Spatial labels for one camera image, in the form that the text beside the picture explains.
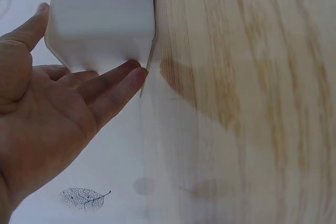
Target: leaf print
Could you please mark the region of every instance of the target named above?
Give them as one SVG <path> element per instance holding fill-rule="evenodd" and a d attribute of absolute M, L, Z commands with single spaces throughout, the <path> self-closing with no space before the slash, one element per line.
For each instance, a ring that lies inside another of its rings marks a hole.
<path fill-rule="evenodd" d="M 97 211 L 104 205 L 106 195 L 99 194 L 90 189 L 84 188 L 69 188 L 59 194 L 60 201 L 70 208 L 77 210 Z"/>

